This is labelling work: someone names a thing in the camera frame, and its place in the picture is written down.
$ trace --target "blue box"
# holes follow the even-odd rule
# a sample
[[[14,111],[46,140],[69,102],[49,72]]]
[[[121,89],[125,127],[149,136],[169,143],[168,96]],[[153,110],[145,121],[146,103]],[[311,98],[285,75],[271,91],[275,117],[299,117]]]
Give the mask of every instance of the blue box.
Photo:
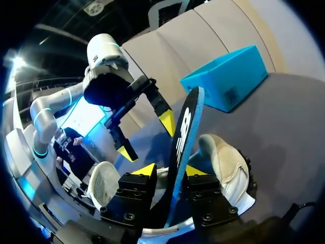
[[[230,112],[268,75],[256,46],[225,54],[181,79],[189,93],[196,86],[205,90],[204,104]]]

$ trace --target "gray table surface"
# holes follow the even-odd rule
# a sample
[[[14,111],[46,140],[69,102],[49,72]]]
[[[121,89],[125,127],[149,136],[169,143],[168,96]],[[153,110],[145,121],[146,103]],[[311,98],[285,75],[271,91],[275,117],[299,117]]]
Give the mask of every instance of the gray table surface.
[[[177,121],[183,101],[173,110]],[[197,138],[212,133],[251,158],[258,184],[256,204],[244,220],[282,216],[293,202],[317,200],[325,182],[325,83],[307,77],[270,74],[232,113],[205,106]],[[167,166],[171,138],[158,119],[130,138],[139,160],[118,156],[122,174],[156,163]],[[193,152],[198,149],[197,142]],[[310,213],[299,212],[297,228]]]

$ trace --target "ceiling light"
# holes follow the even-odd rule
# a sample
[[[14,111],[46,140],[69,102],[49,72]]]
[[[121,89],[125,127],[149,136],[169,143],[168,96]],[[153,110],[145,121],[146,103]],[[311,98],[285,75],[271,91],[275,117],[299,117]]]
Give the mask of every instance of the ceiling light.
[[[27,65],[26,62],[21,57],[15,57],[13,59],[13,62],[16,69],[19,69]]]

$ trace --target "white curved wall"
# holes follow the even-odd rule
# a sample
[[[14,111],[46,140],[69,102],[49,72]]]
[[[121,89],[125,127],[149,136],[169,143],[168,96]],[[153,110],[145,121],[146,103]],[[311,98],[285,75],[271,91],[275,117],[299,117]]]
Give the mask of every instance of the white curved wall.
[[[249,2],[271,29],[289,72],[325,81],[321,51],[298,15],[280,0]]]

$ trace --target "white robotic arm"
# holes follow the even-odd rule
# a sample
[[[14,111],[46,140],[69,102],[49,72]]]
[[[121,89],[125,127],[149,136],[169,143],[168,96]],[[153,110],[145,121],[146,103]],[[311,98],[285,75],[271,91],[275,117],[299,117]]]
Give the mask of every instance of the white robotic arm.
[[[75,103],[82,95],[82,83],[79,83],[33,101],[30,115],[36,127],[33,138],[36,156],[40,158],[46,156],[48,145],[58,129],[54,113]]]
[[[83,82],[49,96],[39,97],[33,101],[30,107],[30,115],[36,127],[33,150],[39,158],[46,157],[48,145],[58,129],[54,113],[75,103],[84,93],[96,97],[96,94],[91,91],[92,89],[89,89],[92,79],[89,79],[88,73],[95,74],[96,72],[93,71],[101,66],[129,83],[133,81],[127,71],[127,59],[110,35],[99,34],[93,37],[87,45],[87,58],[89,66],[86,68]],[[114,86],[114,82],[111,80],[108,82],[110,86]]]

